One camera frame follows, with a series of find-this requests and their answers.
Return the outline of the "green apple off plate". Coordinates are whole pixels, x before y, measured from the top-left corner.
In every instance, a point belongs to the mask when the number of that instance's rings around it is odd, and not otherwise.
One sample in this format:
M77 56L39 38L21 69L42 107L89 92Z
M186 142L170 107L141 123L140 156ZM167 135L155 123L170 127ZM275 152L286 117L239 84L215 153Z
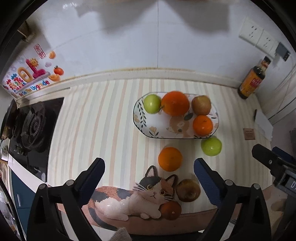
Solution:
M201 149L207 156L217 156L222 150L222 142L216 137L210 137L201 141Z

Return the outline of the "brown russet apple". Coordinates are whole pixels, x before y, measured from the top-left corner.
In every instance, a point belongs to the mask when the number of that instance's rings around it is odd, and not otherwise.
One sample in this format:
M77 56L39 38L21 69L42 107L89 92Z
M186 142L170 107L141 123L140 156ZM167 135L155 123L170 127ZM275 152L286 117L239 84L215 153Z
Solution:
M184 179L175 187L178 199L182 202L193 202L201 194L200 185L192 179Z

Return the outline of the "dark red orange fruit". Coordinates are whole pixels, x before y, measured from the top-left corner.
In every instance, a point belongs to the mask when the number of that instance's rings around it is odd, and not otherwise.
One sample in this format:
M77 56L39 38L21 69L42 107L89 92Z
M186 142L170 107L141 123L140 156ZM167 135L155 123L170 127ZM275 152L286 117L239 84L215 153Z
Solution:
M168 201L160 206L159 211L161 212L162 218L175 220L181 215L182 207L176 201Z

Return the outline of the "small orange tangerine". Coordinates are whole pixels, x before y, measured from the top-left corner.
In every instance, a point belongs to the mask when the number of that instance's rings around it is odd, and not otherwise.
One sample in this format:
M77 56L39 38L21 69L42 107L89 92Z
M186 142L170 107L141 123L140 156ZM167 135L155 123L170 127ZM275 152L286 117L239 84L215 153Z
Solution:
M173 172L181 167L183 155L174 147L166 147L161 150L158 156L158 162L163 170Z

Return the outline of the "brown label tag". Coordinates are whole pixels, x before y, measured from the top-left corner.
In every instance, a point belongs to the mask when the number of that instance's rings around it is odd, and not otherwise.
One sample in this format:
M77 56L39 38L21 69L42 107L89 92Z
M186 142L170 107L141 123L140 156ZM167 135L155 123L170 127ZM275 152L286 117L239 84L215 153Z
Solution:
M243 128L243 134L246 141L255 140L255 132L253 128Z

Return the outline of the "white folded paper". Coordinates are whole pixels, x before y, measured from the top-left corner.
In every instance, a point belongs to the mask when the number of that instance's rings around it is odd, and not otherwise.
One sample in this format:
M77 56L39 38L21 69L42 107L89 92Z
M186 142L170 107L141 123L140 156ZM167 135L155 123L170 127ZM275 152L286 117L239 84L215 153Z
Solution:
M263 114L262 111L255 109L254 122L257 130L271 142L273 137L273 125L270 123L268 118Z

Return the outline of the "orange tangerine with stem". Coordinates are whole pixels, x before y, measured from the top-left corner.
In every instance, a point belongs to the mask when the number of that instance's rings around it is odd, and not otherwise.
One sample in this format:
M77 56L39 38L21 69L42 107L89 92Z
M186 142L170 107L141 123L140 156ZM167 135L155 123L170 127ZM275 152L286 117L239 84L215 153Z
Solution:
M213 123L206 115L199 115L193 120L193 130L198 136L205 137L213 130Z

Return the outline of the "soy sauce bottle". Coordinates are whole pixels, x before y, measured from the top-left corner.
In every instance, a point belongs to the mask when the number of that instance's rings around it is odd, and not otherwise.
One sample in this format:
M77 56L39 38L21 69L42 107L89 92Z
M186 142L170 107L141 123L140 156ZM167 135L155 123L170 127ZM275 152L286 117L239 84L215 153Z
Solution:
M259 87L265 78L265 72L271 63L269 57L265 56L259 65L250 69L240 87L238 94L242 99L247 99Z

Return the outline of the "reddish yellow apple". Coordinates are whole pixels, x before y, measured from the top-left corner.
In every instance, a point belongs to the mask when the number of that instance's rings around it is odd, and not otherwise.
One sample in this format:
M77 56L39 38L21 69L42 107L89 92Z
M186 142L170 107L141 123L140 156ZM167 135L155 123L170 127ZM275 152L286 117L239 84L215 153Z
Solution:
M208 96L196 96L192 100L192 110L196 115L208 115L211 110L211 101Z

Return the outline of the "black gas stove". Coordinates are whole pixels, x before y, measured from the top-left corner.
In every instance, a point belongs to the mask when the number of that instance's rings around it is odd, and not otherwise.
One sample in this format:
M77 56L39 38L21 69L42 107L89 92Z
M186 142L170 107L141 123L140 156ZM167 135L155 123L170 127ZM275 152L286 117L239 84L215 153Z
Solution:
M1 141L8 153L43 182L47 181L50 145L63 97L18 108L12 100L1 124Z

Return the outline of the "large orange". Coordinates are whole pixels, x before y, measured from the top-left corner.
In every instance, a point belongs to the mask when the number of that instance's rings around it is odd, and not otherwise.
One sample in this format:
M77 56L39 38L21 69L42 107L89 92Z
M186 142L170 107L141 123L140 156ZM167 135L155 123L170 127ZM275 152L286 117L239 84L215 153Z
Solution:
M189 110L190 103L184 93L171 91L163 96L161 108L170 116L182 116Z

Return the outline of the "grey plug adapter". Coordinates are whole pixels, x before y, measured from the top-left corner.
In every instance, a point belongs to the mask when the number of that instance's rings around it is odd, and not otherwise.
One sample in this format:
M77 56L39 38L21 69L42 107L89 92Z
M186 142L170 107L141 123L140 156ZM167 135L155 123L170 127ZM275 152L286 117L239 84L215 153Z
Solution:
M287 59L290 56L290 51L283 45L282 42L279 42L277 48L276 48L276 54L280 56L284 61L287 61Z

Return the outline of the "floral oval ceramic plate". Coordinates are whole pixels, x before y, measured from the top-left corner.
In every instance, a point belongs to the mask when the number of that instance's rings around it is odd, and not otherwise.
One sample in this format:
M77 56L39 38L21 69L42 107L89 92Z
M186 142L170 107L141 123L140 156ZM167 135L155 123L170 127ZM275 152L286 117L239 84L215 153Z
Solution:
M144 99L155 94L162 98L166 92L147 93L138 99L133 107L133 123L137 129L148 138L162 139L205 139L213 136L219 127L217 109L212 104L210 113L207 115L213 124L212 131L206 136L200 136L194 132L193 121L196 114L190 108L183 116L170 116L160 110L150 114L144 108Z

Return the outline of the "green apple on plate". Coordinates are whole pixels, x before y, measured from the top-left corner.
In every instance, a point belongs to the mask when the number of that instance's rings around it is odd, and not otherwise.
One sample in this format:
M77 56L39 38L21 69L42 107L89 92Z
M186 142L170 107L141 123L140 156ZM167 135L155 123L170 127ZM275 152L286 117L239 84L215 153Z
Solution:
M161 99L155 94L149 94L144 99L144 109L147 113L158 113L161 108Z

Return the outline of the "white wall socket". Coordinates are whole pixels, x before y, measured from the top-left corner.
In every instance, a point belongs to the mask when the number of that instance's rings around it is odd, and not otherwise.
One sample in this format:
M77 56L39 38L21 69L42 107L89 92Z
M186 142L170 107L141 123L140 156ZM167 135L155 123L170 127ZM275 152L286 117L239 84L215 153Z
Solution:
M239 37L257 47L266 54L274 55L279 41L260 27L252 19L246 17L241 26Z

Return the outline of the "colourful wall sticker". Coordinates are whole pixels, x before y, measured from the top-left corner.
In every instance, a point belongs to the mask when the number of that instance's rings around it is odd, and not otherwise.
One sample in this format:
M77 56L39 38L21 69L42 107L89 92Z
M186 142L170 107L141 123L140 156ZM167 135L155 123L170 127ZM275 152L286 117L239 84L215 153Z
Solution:
M47 44L33 44L17 54L1 77L1 87L14 99L60 82L66 76L63 56Z

